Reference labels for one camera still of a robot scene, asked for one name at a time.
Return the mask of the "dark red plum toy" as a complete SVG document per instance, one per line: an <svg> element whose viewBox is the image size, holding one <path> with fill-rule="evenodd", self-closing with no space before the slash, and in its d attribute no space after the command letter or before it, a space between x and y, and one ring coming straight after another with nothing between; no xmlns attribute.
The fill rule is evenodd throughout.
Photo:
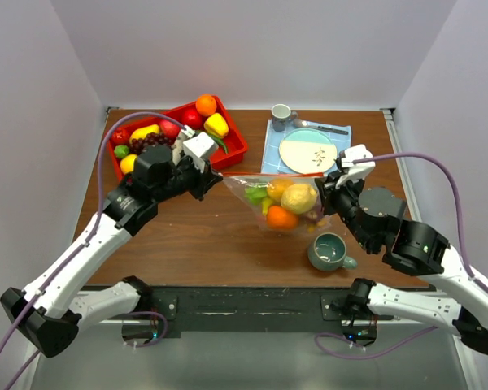
<svg viewBox="0 0 488 390"><path fill-rule="evenodd" d="M324 218L321 204L315 204L309 211L300 215L301 219L308 223L317 223Z"/></svg>

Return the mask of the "yellow lemon toy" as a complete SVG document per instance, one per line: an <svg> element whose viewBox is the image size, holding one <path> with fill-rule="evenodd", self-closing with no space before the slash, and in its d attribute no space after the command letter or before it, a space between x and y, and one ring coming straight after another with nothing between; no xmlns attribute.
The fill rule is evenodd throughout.
<svg viewBox="0 0 488 390"><path fill-rule="evenodd" d="M310 184L293 184L283 192L281 206L296 215L301 215L316 204L316 198L316 190Z"/></svg>

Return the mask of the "yellow banana toy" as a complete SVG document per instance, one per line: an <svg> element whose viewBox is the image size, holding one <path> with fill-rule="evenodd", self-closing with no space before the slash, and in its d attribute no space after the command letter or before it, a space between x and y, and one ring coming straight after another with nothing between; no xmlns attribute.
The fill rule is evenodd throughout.
<svg viewBox="0 0 488 390"><path fill-rule="evenodd" d="M261 201L261 210L262 214L266 216L268 214L268 209L270 206L274 204L274 200L271 199L270 197L265 197Z"/></svg>

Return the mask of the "clear zip top bag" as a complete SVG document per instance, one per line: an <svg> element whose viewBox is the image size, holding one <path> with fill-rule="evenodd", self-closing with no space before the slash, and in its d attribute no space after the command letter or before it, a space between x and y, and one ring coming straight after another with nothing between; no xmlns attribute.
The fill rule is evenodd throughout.
<svg viewBox="0 0 488 390"><path fill-rule="evenodd" d="M261 229L305 234L331 224L316 187L321 176L230 172L224 174L224 184L252 210Z"/></svg>

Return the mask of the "orange pretzel snack toy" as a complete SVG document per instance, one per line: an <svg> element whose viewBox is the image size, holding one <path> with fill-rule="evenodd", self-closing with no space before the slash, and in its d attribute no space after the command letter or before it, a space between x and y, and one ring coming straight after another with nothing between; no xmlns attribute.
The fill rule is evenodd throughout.
<svg viewBox="0 0 488 390"><path fill-rule="evenodd" d="M322 218L318 220L311 220L308 219L305 225L306 231L307 232L315 232L321 229L324 229L329 226L329 219L328 218Z"/></svg>

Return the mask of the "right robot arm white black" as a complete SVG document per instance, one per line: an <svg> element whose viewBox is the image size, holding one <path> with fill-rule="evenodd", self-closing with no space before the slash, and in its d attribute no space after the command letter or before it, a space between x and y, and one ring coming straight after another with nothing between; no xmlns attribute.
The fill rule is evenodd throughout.
<svg viewBox="0 0 488 390"><path fill-rule="evenodd" d="M484 279L464 269L447 238L426 223L407 219L407 203L387 188L366 188L363 180L338 184L332 175L317 178L315 184L323 212L338 215L367 254L381 254L392 269L446 294L418 296L357 278L340 305L345 316L389 315L427 323L488 356L488 292L478 286Z"/></svg>

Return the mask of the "green bell pepper toy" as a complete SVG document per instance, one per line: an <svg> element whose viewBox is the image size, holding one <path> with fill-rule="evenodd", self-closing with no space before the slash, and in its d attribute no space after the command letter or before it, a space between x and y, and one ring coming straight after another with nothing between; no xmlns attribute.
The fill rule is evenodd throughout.
<svg viewBox="0 0 488 390"><path fill-rule="evenodd" d="M250 186L244 190L245 199L252 205L257 206L261 201L268 196L267 189L265 187Z"/></svg>

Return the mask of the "orange yellow mango toy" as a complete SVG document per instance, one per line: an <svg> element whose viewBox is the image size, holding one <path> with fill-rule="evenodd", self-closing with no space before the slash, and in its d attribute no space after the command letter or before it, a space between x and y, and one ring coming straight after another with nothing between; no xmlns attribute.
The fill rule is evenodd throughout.
<svg viewBox="0 0 488 390"><path fill-rule="evenodd" d="M277 178L268 182L267 192L268 196L275 202L280 203L283 193L294 185L293 180L286 178Z"/></svg>

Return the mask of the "orange tangerine toy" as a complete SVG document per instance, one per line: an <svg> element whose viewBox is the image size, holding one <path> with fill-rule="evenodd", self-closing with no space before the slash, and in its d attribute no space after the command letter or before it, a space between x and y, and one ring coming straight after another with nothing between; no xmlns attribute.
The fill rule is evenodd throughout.
<svg viewBox="0 0 488 390"><path fill-rule="evenodd" d="M270 206L266 214L266 223L273 230L292 230L298 226L298 216L281 206Z"/></svg>

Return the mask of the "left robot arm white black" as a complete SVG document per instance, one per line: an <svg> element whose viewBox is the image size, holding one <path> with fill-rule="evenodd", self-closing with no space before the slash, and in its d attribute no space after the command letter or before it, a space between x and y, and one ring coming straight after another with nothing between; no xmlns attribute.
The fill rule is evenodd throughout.
<svg viewBox="0 0 488 390"><path fill-rule="evenodd" d="M80 300L90 276L158 214L158 205L183 193L202 200L223 176L210 164L217 147L191 139L181 147L152 145L110 191L100 212L58 260L22 289L8 288L0 302L7 317L47 358L62 353L79 332L121 314L145 318L148 287L134 276Z"/></svg>

